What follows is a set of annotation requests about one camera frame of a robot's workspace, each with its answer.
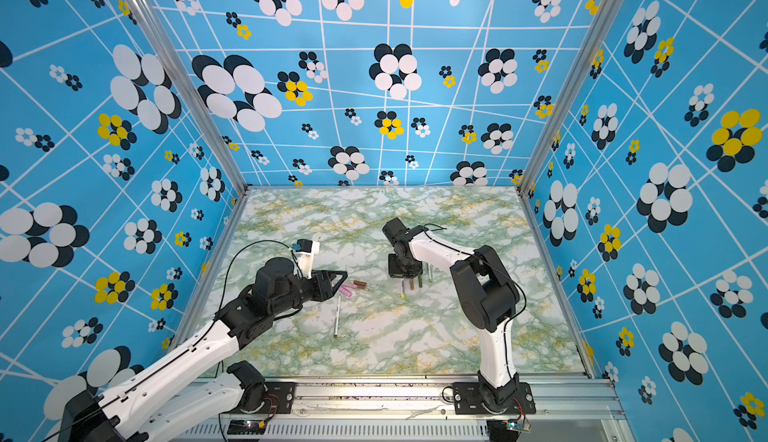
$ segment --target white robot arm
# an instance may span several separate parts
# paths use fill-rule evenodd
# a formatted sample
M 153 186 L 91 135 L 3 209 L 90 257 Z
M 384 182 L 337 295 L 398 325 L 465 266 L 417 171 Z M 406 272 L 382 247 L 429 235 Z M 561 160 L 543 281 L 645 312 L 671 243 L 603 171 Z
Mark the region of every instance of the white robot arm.
M 515 305 L 520 291 L 495 250 L 488 245 L 462 247 L 422 225 L 409 229 L 399 218 L 387 222 L 382 231 L 395 249 L 389 255 L 390 277 L 414 278 L 422 273 L 423 262 L 451 274 L 462 310 L 478 329 L 483 403 L 490 412 L 504 411 L 518 388 L 511 332 L 519 315 Z M 481 282 L 478 275 L 487 280 Z

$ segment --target marble tabletop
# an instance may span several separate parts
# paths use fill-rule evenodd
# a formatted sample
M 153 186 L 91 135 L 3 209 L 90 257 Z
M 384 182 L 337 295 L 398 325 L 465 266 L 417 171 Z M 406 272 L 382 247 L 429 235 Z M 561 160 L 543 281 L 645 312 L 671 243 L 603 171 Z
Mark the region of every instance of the marble tabletop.
M 266 377 L 476 373 L 477 329 L 462 313 L 450 275 L 434 271 L 433 282 L 423 277 L 423 287 L 416 283 L 415 291 L 406 281 L 402 298 L 400 279 L 387 274 L 392 247 L 381 229 L 394 217 L 408 227 L 427 222 L 446 227 L 440 237 L 459 245 L 494 247 L 528 297 L 528 308 L 512 329 L 519 371 L 584 371 L 513 187 L 253 190 L 198 327 L 216 312 L 226 266 L 243 246 L 311 238 L 320 242 L 313 269 L 346 270 L 350 283 L 364 281 L 367 290 L 305 303 L 302 312 L 275 322 L 225 365 L 249 360 Z M 280 256 L 290 255 L 272 243 L 238 256 L 224 302 L 252 283 L 266 260 Z M 337 297 L 341 316 L 334 338 Z

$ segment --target mounting plate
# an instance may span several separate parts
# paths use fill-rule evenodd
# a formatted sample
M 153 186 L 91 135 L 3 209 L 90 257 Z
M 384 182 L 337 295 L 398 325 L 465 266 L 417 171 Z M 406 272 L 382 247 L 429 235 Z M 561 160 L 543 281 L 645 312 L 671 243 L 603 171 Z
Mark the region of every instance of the mounting plate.
M 453 385 L 455 390 L 454 394 L 461 396 L 460 400 L 454 402 L 453 407 L 456 410 L 456 415 L 484 415 L 492 414 L 485 409 L 482 403 L 482 396 L 480 395 L 480 383 L 473 382 L 456 382 Z M 518 389 L 514 391 L 514 398 L 520 402 L 523 407 L 523 411 L 526 414 L 536 413 L 536 403 L 533 400 L 533 394 L 531 393 L 531 386 L 525 382 L 521 382 L 518 385 Z M 512 404 L 501 414 L 494 415 L 520 415 L 518 405 L 512 401 Z

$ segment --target blue wallpaper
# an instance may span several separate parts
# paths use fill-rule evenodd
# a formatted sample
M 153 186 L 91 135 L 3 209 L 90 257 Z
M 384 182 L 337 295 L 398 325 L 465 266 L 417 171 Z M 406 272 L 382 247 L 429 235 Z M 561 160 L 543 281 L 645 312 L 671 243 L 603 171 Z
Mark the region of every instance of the blue wallpaper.
M 36 441 L 162 355 L 236 195 L 122 0 L 0 6 L 0 440 Z
M 602 0 L 150 0 L 253 185 L 511 184 Z
M 626 0 L 526 194 L 637 440 L 768 438 L 768 0 Z

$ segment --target yellow circle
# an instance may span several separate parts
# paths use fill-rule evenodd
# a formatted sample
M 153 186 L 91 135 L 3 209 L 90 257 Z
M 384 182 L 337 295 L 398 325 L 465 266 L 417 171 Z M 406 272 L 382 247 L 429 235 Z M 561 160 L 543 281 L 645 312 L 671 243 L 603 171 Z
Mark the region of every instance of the yellow circle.
M 733 157 L 735 154 L 739 153 L 743 146 L 744 145 L 741 143 L 741 140 L 730 139 L 723 144 L 723 151 L 726 153 L 726 155 Z
M 712 134 L 712 143 L 715 145 L 722 145 L 730 138 L 730 131 L 728 129 L 717 129 Z
M 736 110 L 731 110 L 723 115 L 723 120 L 720 121 L 720 124 L 723 125 L 726 129 L 732 129 L 736 126 L 737 123 L 739 123 L 739 112 Z
M 756 145 L 763 139 L 763 131 L 757 127 L 749 127 L 741 134 L 741 143 L 744 145 Z
M 400 0 L 400 5 L 403 8 L 410 8 L 413 5 L 413 0 Z
M 741 115 L 741 126 L 745 129 L 754 127 L 758 121 L 760 121 L 760 111 L 754 108 L 750 108 Z

